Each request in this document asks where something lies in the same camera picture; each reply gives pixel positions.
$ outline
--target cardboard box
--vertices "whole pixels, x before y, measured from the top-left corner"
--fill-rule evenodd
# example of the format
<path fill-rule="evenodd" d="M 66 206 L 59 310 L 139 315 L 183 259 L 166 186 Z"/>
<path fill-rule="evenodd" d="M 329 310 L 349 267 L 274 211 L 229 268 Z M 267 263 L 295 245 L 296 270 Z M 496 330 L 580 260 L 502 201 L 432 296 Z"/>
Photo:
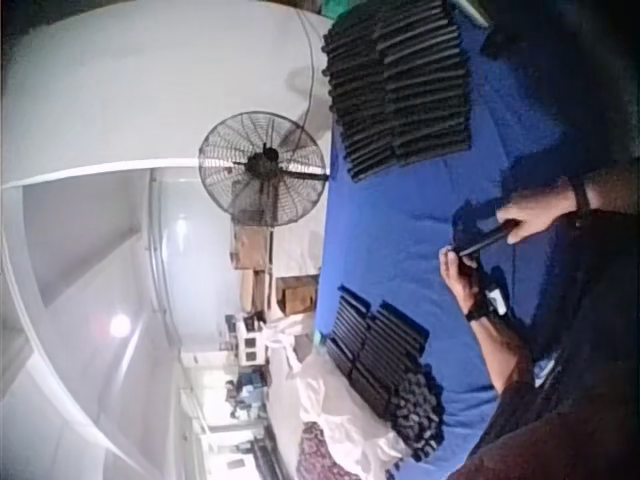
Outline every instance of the cardboard box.
<path fill-rule="evenodd" d="M 267 275 L 264 272 L 253 272 L 253 298 L 251 307 L 254 312 L 264 312 L 267 297 Z"/>
<path fill-rule="evenodd" d="M 276 279 L 276 302 L 286 316 L 313 312 L 318 298 L 319 275 Z"/>
<path fill-rule="evenodd" d="M 231 265 L 236 270 L 266 270 L 269 255 L 269 230 L 264 227 L 233 225 Z"/>

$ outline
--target fan guard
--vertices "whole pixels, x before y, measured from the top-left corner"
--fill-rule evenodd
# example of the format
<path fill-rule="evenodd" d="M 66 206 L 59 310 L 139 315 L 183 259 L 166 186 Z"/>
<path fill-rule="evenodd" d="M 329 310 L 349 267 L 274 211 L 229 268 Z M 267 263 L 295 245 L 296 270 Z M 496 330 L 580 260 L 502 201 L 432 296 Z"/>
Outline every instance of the fan guard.
<path fill-rule="evenodd" d="M 276 227 L 307 215 L 328 179 L 322 151 L 298 123 L 244 112 L 217 124 L 199 151 L 211 199 L 241 225 Z"/>

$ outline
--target blue tablecloth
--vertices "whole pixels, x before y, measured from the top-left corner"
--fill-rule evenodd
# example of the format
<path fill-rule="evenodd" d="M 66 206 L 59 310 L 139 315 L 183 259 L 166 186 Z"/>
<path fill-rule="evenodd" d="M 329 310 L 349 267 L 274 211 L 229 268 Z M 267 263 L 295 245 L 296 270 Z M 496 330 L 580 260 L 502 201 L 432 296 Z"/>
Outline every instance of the blue tablecloth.
<path fill-rule="evenodd" d="M 399 480 L 446 477 L 464 462 L 496 406 L 478 344 L 439 274 L 437 254 L 451 243 L 452 220 L 489 228 L 496 205 L 511 192 L 593 170 L 607 158 L 584 63 L 562 32 L 534 23 L 527 42 L 492 61 L 478 53 L 486 32 L 459 23 L 472 72 L 470 151 L 354 184 L 337 128 L 333 135 L 316 328 L 330 332 L 341 284 L 374 307 L 387 300 L 430 331 L 423 360 L 443 387 L 444 443 L 424 464 L 404 462 Z M 533 342 L 531 332 L 560 291 L 556 259 L 569 258 L 570 252 L 558 254 L 566 237 L 555 227 L 482 255 L 485 268 L 503 279 L 517 316 L 533 325 Z"/>

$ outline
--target black wristband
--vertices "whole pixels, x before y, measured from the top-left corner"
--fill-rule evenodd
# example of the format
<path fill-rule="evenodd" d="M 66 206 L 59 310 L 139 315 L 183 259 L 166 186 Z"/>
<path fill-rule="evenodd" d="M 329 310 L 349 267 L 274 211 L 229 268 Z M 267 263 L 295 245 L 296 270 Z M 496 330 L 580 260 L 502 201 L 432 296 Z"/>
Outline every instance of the black wristband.
<path fill-rule="evenodd" d="M 587 189 L 584 186 L 584 181 L 578 178 L 569 179 L 569 184 L 576 197 L 576 226 L 580 227 L 584 224 L 587 213 L 591 210 Z"/>
<path fill-rule="evenodd" d="M 490 313 L 487 299 L 483 296 L 479 296 L 476 298 L 476 301 L 473 302 L 473 305 L 471 305 L 471 308 L 465 315 L 465 318 L 467 319 L 467 322 L 471 323 L 474 320 L 480 320 L 483 317 L 488 317 Z"/>

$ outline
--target fan stand pole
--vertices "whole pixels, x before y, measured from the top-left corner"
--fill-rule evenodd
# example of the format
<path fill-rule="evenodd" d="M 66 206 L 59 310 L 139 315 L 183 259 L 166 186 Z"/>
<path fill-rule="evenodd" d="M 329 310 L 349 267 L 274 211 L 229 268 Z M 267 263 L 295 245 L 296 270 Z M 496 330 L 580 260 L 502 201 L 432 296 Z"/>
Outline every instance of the fan stand pole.
<path fill-rule="evenodd" d="M 271 310 L 271 296 L 273 294 L 273 227 L 269 228 L 269 250 L 267 260 L 267 311 Z"/>

